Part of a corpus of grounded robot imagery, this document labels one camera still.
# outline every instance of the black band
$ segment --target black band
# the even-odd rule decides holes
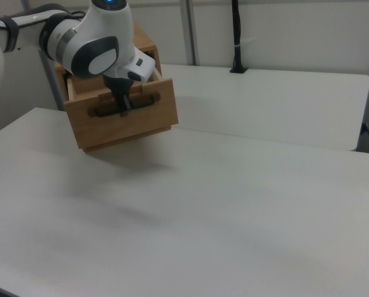
[[[44,25],[43,29],[40,32],[40,39],[39,39],[39,45],[42,51],[46,53],[46,55],[53,60],[53,58],[48,53],[48,40],[50,39],[50,36],[56,26],[58,26],[64,19],[71,18],[72,15],[68,14],[67,12],[62,12],[59,14],[53,14],[51,17],[49,17],[46,20],[46,24]]]
[[[8,41],[5,53],[9,53],[10,51],[15,50],[15,46],[17,44],[18,35],[19,35],[19,26],[14,20],[6,15],[0,17],[0,20],[6,25],[8,32]]]

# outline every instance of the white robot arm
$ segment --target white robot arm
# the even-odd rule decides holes
[[[126,0],[91,0],[83,18],[58,4],[47,4],[27,15],[0,17],[0,84],[3,53],[39,46],[75,76],[103,79],[115,96],[118,111],[131,109],[129,88],[146,82],[155,61],[135,48],[132,14]]]

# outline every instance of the white table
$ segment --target white table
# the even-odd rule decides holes
[[[357,148],[369,76],[163,65],[180,127],[339,150]]]
[[[369,154],[173,128],[90,155],[0,132],[0,287],[21,297],[369,297]]]

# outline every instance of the gray table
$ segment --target gray table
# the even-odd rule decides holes
[[[33,110],[0,132],[0,287],[369,297],[369,154],[173,128],[86,155]]]

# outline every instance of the white wall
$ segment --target white wall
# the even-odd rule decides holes
[[[231,6],[200,2],[194,7],[200,65],[231,66]],[[243,39],[257,38],[243,46],[248,67],[369,75],[369,2],[245,4],[240,14]],[[369,150],[366,137],[360,147]]]
[[[20,0],[0,0],[0,15],[22,11]],[[0,129],[34,107],[56,109],[38,51],[24,48],[6,53],[5,76],[0,89]]]

